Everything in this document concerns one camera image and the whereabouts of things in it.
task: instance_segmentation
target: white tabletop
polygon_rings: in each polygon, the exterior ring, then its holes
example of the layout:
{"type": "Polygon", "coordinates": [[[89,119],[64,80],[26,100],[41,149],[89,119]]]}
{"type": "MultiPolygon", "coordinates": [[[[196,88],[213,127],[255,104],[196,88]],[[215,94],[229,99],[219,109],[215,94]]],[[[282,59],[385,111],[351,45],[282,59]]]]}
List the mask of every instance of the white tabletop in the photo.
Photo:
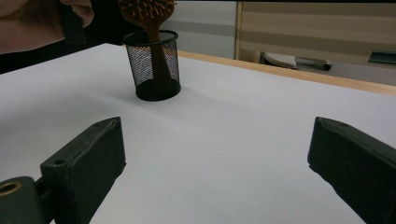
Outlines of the white tabletop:
{"type": "Polygon", "coordinates": [[[121,117],[127,166],[92,223],[363,223],[306,161],[315,117],[396,147],[396,97],[179,58],[182,90],[141,101],[124,47],[0,76],[0,178],[121,117]]]}

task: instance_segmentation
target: table edge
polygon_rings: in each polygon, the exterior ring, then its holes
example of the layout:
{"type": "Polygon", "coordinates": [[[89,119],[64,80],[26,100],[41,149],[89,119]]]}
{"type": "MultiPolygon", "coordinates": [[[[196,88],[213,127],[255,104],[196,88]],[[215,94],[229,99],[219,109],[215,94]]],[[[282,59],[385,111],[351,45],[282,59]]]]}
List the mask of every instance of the table edge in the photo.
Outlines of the table edge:
{"type": "Polygon", "coordinates": [[[269,73],[269,74],[282,76],[282,77],[291,77],[291,78],[297,78],[297,79],[301,79],[301,80],[307,80],[307,81],[313,81],[313,82],[329,84],[329,85],[334,85],[334,86],[339,86],[339,87],[345,87],[345,88],[350,88],[350,89],[354,89],[354,90],[371,91],[371,92],[382,93],[382,94],[386,94],[386,95],[396,95],[396,86],[390,86],[390,85],[379,84],[379,83],[374,83],[374,82],[361,81],[361,80],[345,78],[345,77],[332,77],[332,76],[327,76],[327,75],[322,75],[322,74],[310,73],[310,72],[299,71],[299,70],[292,70],[292,69],[288,69],[288,68],[275,67],[275,66],[270,66],[270,65],[265,65],[265,64],[249,63],[249,62],[243,62],[243,61],[238,61],[238,60],[234,60],[234,59],[220,58],[220,57],[211,56],[211,55],[204,55],[204,54],[200,54],[200,53],[192,53],[192,52],[187,52],[187,51],[183,51],[183,50],[178,51],[178,56],[183,57],[183,58],[189,58],[189,59],[195,59],[195,60],[199,60],[199,61],[209,62],[209,63],[219,63],[219,64],[225,64],[225,65],[245,68],[245,69],[249,69],[249,70],[254,70],[254,71],[263,72],[263,73],[269,73]]]}

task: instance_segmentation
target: black mesh pen holder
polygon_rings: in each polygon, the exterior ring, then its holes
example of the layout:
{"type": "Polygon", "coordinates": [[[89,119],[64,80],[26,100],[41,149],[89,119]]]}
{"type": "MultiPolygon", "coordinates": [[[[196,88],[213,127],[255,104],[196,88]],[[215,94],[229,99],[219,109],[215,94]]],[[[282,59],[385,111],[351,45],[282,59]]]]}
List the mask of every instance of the black mesh pen holder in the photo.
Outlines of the black mesh pen holder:
{"type": "Polygon", "coordinates": [[[126,45],[136,96],[145,101],[169,99],[180,92],[176,32],[161,30],[161,42],[149,43],[146,31],[123,38],[126,45]]]}

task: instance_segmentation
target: white wall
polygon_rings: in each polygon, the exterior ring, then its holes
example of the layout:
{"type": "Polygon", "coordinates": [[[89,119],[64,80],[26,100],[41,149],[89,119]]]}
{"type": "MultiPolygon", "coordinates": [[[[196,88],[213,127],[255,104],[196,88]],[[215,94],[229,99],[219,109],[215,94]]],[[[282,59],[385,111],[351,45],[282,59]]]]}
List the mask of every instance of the white wall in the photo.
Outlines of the white wall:
{"type": "Polygon", "coordinates": [[[177,49],[234,58],[235,2],[177,1],[161,29],[178,33],[177,49]]]}

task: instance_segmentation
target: person's arm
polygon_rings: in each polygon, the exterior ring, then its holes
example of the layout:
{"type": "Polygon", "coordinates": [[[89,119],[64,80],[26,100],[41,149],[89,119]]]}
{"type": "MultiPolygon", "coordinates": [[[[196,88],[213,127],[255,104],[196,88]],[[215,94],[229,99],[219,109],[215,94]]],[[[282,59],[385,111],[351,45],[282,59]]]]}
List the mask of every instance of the person's arm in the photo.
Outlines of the person's arm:
{"type": "MultiPolygon", "coordinates": [[[[64,39],[57,0],[0,0],[0,54],[37,49],[64,39]]],[[[83,26],[93,20],[91,0],[61,0],[83,26]]]]}

